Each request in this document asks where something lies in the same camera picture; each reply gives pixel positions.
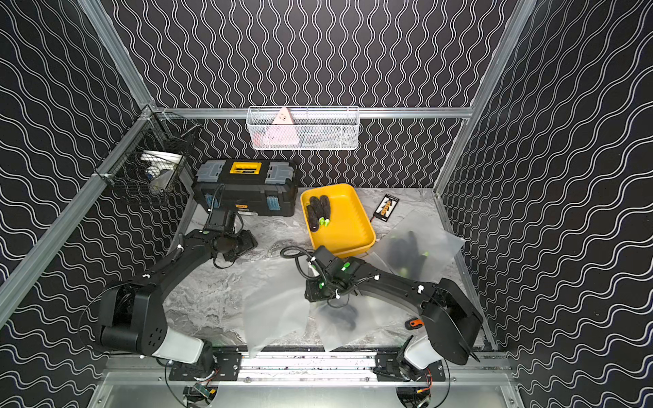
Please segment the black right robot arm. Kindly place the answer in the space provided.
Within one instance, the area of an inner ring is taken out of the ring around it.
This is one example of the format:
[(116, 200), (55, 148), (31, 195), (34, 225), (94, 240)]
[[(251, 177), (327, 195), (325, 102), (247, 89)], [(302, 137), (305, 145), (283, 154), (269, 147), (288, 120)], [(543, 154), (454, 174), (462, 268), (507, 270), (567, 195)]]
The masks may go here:
[(380, 270), (366, 261), (341, 259), (324, 246), (307, 252), (305, 298), (311, 302), (331, 301), (350, 295), (366, 296), (404, 309), (422, 321), (425, 335), (409, 338), (400, 348), (397, 365), (400, 376), (415, 380), (438, 360), (464, 366), (474, 353), (474, 341), (481, 327), (478, 309), (453, 281), (420, 282)]

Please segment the clear zip-top bag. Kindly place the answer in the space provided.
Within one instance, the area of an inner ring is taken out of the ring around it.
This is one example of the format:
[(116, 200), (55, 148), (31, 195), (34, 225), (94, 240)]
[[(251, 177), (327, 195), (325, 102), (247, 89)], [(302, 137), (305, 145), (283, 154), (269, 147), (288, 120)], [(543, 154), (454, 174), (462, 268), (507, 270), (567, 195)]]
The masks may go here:
[(304, 334), (311, 309), (304, 297), (305, 284), (295, 265), (280, 259), (255, 263), (246, 272), (241, 292), (249, 357), (287, 335)]
[(438, 282), (464, 243), (436, 219), (413, 211), (373, 247), (373, 252), (395, 275)]
[(343, 347), (396, 346), (406, 334), (408, 313), (374, 297), (353, 294), (319, 304), (317, 332), (327, 352)]

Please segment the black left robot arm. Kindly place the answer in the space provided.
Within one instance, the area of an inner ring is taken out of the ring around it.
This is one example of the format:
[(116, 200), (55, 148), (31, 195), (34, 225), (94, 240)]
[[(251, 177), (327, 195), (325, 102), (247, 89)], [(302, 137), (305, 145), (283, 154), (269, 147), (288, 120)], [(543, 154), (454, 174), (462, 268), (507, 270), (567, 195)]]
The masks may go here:
[(109, 350), (168, 359), (202, 374), (212, 372), (212, 344), (170, 328), (164, 301), (203, 264), (221, 257), (233, 265), (257, 245), (238, 211), (212, 210), (204, 227), (182, 236), (169, 255), (131, 280), (102, 292), (95, 342)]

